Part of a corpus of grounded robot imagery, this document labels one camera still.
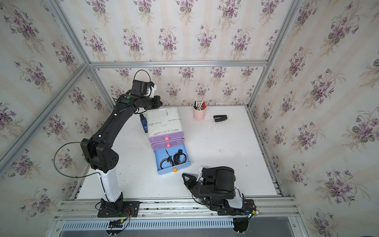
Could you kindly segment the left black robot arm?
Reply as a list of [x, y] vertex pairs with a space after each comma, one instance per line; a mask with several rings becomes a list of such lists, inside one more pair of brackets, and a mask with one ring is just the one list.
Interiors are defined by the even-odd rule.
[[123, 195], [119, 188], [115, 167], [119, 155], [112, 149], [114, 141], [127, 120], [139, 109], [152, 110], [162, 106], [160, 96], [155, 95], [153, 82], [134, 80], [132, 89], [119, 96], [109, 117], [90, 138], [80, 143], [85, 160], [95, 170], [103, 188], [101, 204], [112, 211], [123, 210]]

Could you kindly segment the blue bottom drawer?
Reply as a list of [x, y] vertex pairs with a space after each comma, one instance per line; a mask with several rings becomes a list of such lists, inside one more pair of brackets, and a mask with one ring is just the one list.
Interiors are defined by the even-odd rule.
[[185, 145], [154, 151], [159, 175], [177, 172], [191, 165]]

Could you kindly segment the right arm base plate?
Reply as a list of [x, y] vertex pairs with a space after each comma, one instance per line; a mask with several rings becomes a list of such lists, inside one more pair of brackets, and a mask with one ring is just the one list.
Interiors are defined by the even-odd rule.
[[234, 202], [232, 199], [225, 199], [220, 205], [212, 206], [219, 216], [244, 216], [251, 217], [258, 214], [257, 207], [252, 199], [241, 199]]

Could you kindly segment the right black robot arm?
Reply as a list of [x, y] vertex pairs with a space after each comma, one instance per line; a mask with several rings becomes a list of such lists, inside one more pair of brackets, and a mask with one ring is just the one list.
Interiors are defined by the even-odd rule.
[[183, 173], [182, 178], [192, 199], [219, 216], [252, 218], [258, 214], [254, 201], [235, 186], [235, 171], [230, 167], [203, 167], [198, 176]]

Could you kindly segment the black earphones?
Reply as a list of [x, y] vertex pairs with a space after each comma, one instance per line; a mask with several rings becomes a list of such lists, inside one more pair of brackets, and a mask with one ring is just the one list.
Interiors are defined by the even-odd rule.
[[187, 162], [187, 155], [183, 150], [179, 149], [178, 152], [173, 156], [174, 166], [178, 166]]
[[172, 158], [172, 156], [168, 153], [168, 151], [167, 150], [165, 150], [166, 151], [166, 154], [167, 154], [167, 157], [166, 158], [164, 158], [161, 162], [160, 162], [160, 168], [161, 169], [163, 169], [163, 164], [164, 163], [169, 163], [171, 166], [173, 166], [175, 163], [174, 163], [174, 161], [173, 161], [173, 158]]

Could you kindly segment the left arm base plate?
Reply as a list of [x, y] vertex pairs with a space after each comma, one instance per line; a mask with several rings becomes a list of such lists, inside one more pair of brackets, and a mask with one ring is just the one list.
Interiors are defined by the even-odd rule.
[[98, 218], [111, 218], [111, 217], [137, 217], [140, 207], [139, 201], [124, 201], [121, 207], [117, 207], [116, 210], [111, 210], [104, 204], [101, 204], [98, 210]]

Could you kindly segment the purple top drawer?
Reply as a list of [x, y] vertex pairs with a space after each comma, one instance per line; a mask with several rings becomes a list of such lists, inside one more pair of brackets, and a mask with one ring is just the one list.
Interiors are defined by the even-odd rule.
[[180, 138], [184, 138], [184, 132], [183, 131], [177, 131], [177, 132], [172, 132], [172, 133], [150, 136], [149, 142], [151, 144], [155, 144], [155, 143], [166, 142], [166, 141], [180, 139]]

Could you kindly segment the purple drawer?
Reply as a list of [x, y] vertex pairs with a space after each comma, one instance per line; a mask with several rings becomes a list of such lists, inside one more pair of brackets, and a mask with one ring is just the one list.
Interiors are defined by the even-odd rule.
[[151, 144], [155, 144], [155, 143], [166, 142], [166, 141], [180, 139], [180, 138], [184, 138], [184, 132], [183, 131], [177, 131], [177, 132], [172, 132], [172, 133], [150, 136], [149, 142]]
[[154, 143], [151, 145], [152, 149], [155, 150], [160, 150], [160, 149], [165, 149], [165, 148], [171, 148], [175, 146], [180, 146], [183, 145], [185, 142], [184, 138], [179, 138], [179, 139], [172, 139], [169, 141], [163, 141], [163, 142], [158, 142]]

